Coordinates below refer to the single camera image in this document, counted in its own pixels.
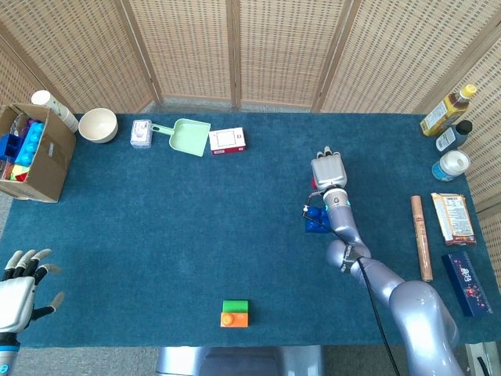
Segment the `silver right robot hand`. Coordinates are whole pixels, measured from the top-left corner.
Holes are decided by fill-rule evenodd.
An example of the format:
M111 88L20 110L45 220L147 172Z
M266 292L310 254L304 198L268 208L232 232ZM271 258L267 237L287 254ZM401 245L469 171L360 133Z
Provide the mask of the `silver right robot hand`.
M315 188L325 192L330 188L345 188L348 177L340 152L333 152L329 146L316 154L311 161Z

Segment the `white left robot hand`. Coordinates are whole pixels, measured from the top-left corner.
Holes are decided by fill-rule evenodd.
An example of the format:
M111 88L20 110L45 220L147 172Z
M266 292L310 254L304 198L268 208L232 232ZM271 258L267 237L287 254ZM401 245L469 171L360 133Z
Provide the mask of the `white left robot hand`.
M60 268L54 264L40 262L46 258L51 249L40 251L15 251L6 263L1 278L1 333L19 334L31 321L54 313L65 298L59 292L47 305L36 309L35 295L38 285L48 273L59 273Z

